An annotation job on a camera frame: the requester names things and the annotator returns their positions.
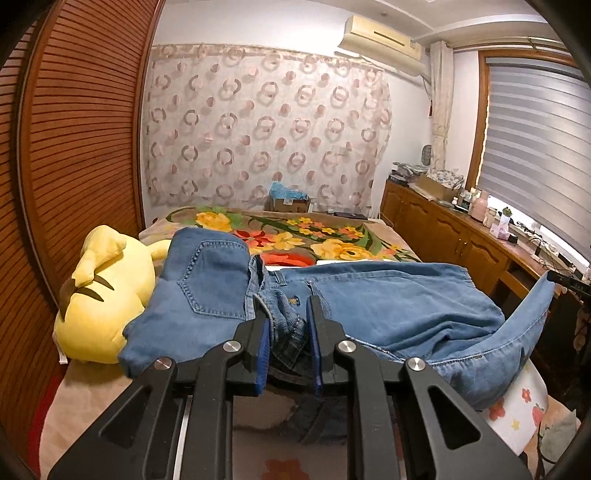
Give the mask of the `blue denim jeans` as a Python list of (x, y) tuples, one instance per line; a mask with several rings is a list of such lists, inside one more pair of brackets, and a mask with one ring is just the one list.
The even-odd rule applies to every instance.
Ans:
[(311, 381), (307, 303), (346, 337), (401, 363), (425, 360), (474, 409), (495, 404), (537, 344), (554, 296), (546, 276), (510, 316), (476, 288), (468, 271), (444, 263), (335, 262), (269, 271), (256, 301), (270, 317), (273, 367)]

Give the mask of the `folded blue denim garment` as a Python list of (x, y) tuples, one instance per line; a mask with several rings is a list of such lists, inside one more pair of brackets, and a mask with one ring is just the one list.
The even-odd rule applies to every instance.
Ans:
[(177, 231), (145, 310), (123, 331), (118, 355), (125, 375), (137, 377), (160, 357), (176, 363), (203, 356), (256, 316), (253, 295), (263, 263), (245, 241), (197, 227)]

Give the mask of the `brown louvered wardrobe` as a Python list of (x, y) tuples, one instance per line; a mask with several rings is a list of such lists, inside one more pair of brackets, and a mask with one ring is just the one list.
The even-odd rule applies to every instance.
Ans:
[(38, 463), (58, 293), (85, 235), (144, 225), (140, 100), (159, 1), (48, 1), (1, 57), (1, 449)]

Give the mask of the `white air conditioner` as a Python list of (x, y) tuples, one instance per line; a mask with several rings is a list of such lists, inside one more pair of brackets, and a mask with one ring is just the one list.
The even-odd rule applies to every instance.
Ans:
[(346, 20), (339, 49), (417, 77), (427, 74), (423, 47), (390, 27), (362, 16)]

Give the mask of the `yellow plush toy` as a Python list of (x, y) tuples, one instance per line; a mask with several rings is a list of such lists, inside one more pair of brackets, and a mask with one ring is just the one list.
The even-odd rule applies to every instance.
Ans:
[(107, 225), (87, 234), (59, 291), (52, 338), (62, 364), (118, 362), (123, 330), (147, 306), (156, 284), (154, 263), (166, 258), (169, 245), (168, 239), (145, 245)]

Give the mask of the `pink circle pattern curtain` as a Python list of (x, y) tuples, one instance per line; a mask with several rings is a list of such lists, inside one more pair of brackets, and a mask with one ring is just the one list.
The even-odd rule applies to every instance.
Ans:
[(392, 124), (372, 65), (228, 44), (151, 49), (142, 118), (150, 209), (263, 206), (274, 184), (368, 214)]

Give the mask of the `grey zebra window blind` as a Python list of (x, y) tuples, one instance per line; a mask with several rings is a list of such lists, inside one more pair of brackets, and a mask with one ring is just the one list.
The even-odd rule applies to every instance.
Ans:
[(590, 87), (555, 61), (490, 57), (478, 186), (590, 257)]

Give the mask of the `beige side curtain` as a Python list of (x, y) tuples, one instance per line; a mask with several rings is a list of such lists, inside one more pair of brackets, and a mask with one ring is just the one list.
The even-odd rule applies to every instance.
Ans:
[(447, 157), (455, 84), (453, 49), (445, 41), (432, 43), (430, 46), (430, 61), (433, 107), (431, 167), (438, 171), (445, 168)]

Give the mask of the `cardboard box on sideboard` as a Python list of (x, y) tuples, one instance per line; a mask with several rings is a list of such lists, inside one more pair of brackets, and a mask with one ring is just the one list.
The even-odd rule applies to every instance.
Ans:
[(460, 188), (448, 188), (427, 175), (419, 176), (415, 181), (415, 185), (424, 192), (427, 192), (429, 195), (433, 196), (436, 200), (443, 200), (447, 202), (452, 202), (453, 198), (457, 197), (461, 191)]

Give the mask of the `white strawberry print quilt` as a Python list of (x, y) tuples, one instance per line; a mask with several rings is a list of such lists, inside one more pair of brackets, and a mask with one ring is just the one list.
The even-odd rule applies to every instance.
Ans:
[(520, 455), (548, 409), (546, 384), (528, 360), (505, 394), (481, 417), (516, 454)]

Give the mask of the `cardboard box with blue cloth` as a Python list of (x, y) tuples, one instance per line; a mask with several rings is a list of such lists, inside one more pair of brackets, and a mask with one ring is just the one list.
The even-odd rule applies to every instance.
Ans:
[(273, 181), (270, 186), (270, 210), (281, 213), (305, 213), (310, 207), (308, 194), (290, 189), (280, 182)]

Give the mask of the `grey cloth on floor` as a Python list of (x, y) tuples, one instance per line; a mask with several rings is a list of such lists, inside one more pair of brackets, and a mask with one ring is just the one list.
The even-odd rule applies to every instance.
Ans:
[(548, 426), (539, 426), (537, 432), (538, 463), (535, 479), (544, 479), (555, 467), (578, 432), (576, 411), (569, 412), (562, 420)]

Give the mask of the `pink bottle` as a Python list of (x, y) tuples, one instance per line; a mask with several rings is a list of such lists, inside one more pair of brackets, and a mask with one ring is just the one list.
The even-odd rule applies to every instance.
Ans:
[(480, 191), (474, 198), (470, 206), (469, 215), (476, 221), (482, 223), (488, 212), (488, 197), (486, 191)]

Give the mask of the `wooden sideboard cabinet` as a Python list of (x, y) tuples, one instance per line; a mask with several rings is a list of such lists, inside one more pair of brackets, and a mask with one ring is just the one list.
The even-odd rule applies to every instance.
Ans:
[(470, 216), (391, 180), (386, 182), (381, 218), (422, 261), (466, 268), (476, 287), (499, 306), (525, 298), (548, 270), (525, 248), (493, 237)]

